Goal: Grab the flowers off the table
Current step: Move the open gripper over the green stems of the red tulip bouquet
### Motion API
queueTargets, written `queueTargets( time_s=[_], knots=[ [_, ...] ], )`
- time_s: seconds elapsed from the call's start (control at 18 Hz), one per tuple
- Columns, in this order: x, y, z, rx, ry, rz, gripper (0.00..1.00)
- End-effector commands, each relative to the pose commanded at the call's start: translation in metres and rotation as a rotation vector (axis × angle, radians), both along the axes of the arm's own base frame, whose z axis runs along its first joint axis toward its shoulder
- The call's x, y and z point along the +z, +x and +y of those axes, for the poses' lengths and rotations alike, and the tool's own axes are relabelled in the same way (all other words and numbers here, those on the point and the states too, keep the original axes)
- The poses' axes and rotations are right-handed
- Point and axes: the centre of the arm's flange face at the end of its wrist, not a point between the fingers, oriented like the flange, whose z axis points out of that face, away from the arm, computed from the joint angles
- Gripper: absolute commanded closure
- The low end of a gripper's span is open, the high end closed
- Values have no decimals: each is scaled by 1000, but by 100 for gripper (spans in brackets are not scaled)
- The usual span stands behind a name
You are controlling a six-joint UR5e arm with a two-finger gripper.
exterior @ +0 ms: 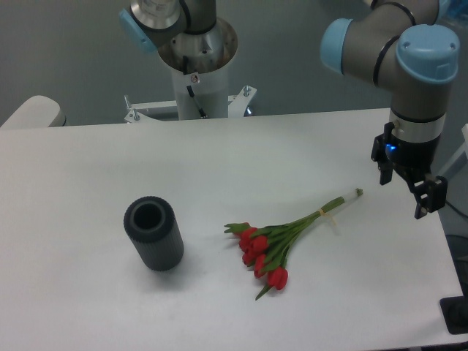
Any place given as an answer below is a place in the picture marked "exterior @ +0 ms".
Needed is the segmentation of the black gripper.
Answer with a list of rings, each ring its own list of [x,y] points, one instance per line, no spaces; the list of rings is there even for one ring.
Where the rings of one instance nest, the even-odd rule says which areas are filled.
[[[371,160],[377,163],[380,185],[392,181],[393,171],[401,176],[416,199],[415,218],[445,206],[448,180],[439,175],[429,175],[440,137],[423,143],[411,143],[393,134],[393,122],[384,125],[384,132],[374,139]]]

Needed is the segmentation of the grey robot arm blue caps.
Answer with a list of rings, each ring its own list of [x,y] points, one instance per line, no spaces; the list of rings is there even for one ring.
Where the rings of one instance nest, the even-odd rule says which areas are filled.
[[[402,177],[416,201],[415,218],[446,203],[448,181],[431,172],[458,74],[460,42],[439,25],[448,1],[373,1],[363,20],[339,18],[325,30],[321,62],[390,92],[390,115],[371,159],[380,183]]]

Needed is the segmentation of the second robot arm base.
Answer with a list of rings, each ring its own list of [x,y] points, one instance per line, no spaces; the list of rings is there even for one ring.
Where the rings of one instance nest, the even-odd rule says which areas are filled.
[[[131,1],[118,19],[140,50],[156,51],[185,75],[221,69],[238,50],[238,36],[217,15],[215,1]]]

